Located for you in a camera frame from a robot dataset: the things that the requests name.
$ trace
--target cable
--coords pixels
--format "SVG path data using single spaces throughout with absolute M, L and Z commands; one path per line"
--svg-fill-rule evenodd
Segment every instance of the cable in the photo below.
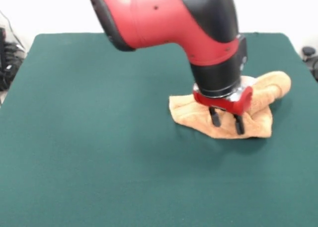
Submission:
M 20 41 L 20 39 L 15 35 L 14 31 L 13 31 L 13 28 L 11 26 L 11 23 L 10 23 L 10 20 L 8 19 L 7 16 L 5 16 L 5 14 L 0 10 L 0 14 L 5 18 L 5 20 L 8 21 L 8 24 L 9 24 L 9 28 L 14 36 L 14 38 L 17 40 L 17 42 L 20 44 L 20 46 L 25 50 L 25 47 L 24 45 L 22 44 L 22 42 Z
M 13 82 L 20 66 L 22 65 L 24 58 L 17 53 L 24 51 L 20 49 L 17 43 L 4 43 L 4 56 L 6 67 L 0 68 L 0 91 L 8 90 Z

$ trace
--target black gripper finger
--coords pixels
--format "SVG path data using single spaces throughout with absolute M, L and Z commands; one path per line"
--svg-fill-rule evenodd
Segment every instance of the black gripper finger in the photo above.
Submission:
M 235 127 L 238 135 L 242 135 L 245 133 L 243 118 L 240 115 L 234 115 L 235 117 Z
M 215 127 L 220 127 L 221 126 L 221 121 L 218 113 L 215 111 L 215 108 L 209 107 L 212 123 Z

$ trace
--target white wall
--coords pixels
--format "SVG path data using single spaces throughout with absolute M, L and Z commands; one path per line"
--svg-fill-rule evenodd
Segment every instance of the white wall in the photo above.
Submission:
M 235 2 L 242 32 L 282 32 L 297 52 L 305 45 L 318 49 L 317 0 Z M 0 0 L 0 10 L 27 47 L 39 33 L 102 32 L 89 0 Z

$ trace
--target folded towel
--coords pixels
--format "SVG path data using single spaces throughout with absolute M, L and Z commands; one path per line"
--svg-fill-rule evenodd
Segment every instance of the folded towel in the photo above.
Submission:
M 281 71 L 269 72 L 255 79 L 250 109 L 243 114 L 245 133 L 238 135 L 232 114 L 216 109 L 221 126 L 212 124 L 207 106 L 197 103 L 193 95 L 170 96 L 169 109 L 173 120 L 214 139 L 268 138 L 272 134 L 273 116 L 269 104 L 282 98 L 291 88 L 290 77 Z

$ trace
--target green tabletop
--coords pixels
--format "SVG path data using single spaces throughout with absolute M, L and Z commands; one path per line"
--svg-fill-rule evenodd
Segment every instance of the green tabletop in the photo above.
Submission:
M 318 86 L 282 34 L 247 34 L 245 75 L 285 71 L 269 139 L 175 124 L 193 77 L 176 45 L 36 37 L 0 109 L 0 227 L 317 227 Z

